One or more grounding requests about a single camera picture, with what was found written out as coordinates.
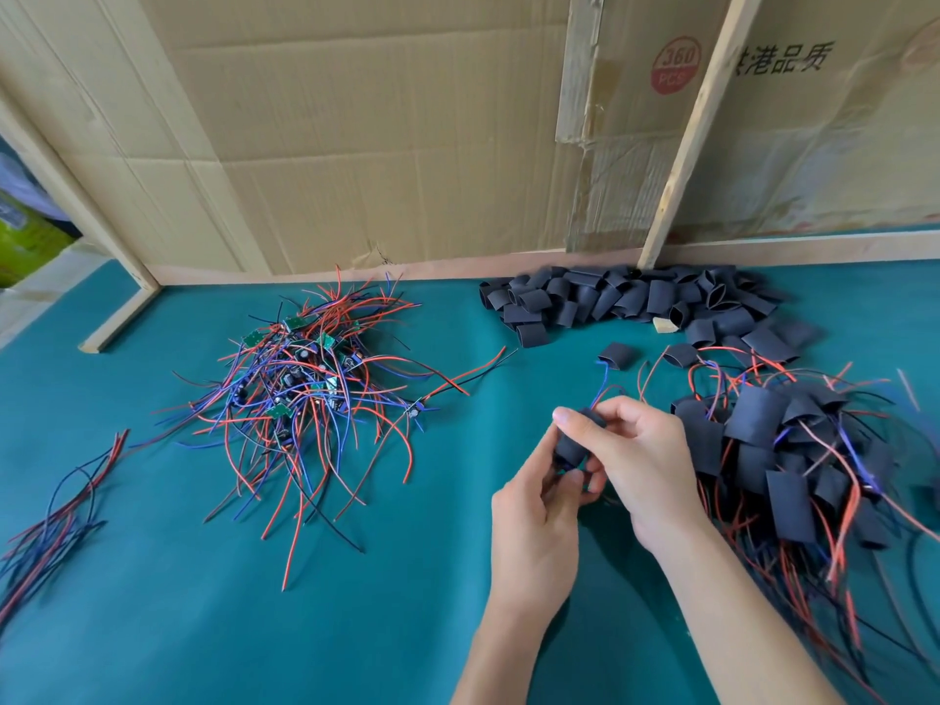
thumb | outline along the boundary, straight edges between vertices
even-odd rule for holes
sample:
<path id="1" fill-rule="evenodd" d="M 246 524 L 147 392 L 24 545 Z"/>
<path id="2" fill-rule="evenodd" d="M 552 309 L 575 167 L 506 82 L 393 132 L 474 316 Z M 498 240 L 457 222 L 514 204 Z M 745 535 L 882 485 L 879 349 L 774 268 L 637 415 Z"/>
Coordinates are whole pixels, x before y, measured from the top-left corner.
<path id="1" fill-rule="evenodd" d="M 577 519 L 584 484 L 585 474 L 580 470 L 569 470 L 561 475 L 558 485 L 555 486 L 555 495 L 548 506 L 549 521 Z"/>
<path id="2" fill-rule="evenodd" d="M 570 408 L 558 407 L 552 418 L 561 432 L 580 446 L 594 453 L 601 462 L 607 462 L 617 454 L 617 436 L 600 427 L 586 415 Z"/>

red circular logo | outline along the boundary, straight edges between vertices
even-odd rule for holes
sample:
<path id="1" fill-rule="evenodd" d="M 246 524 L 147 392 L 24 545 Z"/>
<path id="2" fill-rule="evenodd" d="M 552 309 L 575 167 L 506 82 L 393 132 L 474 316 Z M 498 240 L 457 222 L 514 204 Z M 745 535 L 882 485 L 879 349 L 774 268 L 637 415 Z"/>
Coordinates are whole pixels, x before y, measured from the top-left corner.
<path id="1" fill-rule="evenodd" d="M 691 36 L 679 36 L 663 47 L 652 63 L 651 84 L 657 94 L 675 94 L 699 72 L 702 47 Z"/>

chinese characters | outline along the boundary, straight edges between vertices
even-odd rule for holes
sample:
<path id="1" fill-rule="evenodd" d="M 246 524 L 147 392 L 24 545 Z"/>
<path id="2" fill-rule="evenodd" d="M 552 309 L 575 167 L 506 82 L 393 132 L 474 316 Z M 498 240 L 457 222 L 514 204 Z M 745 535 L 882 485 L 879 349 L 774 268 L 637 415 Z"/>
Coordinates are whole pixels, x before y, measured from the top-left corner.
<path id="1" fill-rule="evenodd" d="M 753 74 L 791 74 L 794 71 L 819 71 L 836 42 L 745 47 L 738 60 L 736 76 Z"/>

fingernail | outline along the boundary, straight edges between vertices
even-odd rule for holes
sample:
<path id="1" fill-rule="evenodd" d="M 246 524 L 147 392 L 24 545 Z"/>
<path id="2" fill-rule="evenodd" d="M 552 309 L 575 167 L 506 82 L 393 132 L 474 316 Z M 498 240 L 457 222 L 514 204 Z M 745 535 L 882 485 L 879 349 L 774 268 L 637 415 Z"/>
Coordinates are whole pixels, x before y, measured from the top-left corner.
<path id="1" fill-rule="evenodd" d="M 568 422 L 568 417 L 570 414 L 570 408 L 562 408 L 561 406 L 558 406 L 558 408 L 552 411 L 552 418 L 556 423 L 558 423 L 559 426 L 563 426 Z"/>

left hand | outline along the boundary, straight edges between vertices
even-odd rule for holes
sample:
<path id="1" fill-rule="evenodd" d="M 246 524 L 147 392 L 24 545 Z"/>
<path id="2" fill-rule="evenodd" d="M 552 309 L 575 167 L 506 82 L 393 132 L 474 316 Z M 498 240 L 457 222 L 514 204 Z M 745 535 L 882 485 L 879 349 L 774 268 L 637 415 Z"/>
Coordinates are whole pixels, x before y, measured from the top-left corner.
<path id="1" fill-rule="evenodd" d="M 606 482 L 596 461 L 586 493 L 581 470 L 557 478 L 552 452 L 559 436 L 558 428 L 550 426 L 519 472 L 493 495 L 493 582 L 487 610 L 521 618 L 542 633 L 574 586 L 578 508 L 596 501 Z"/>

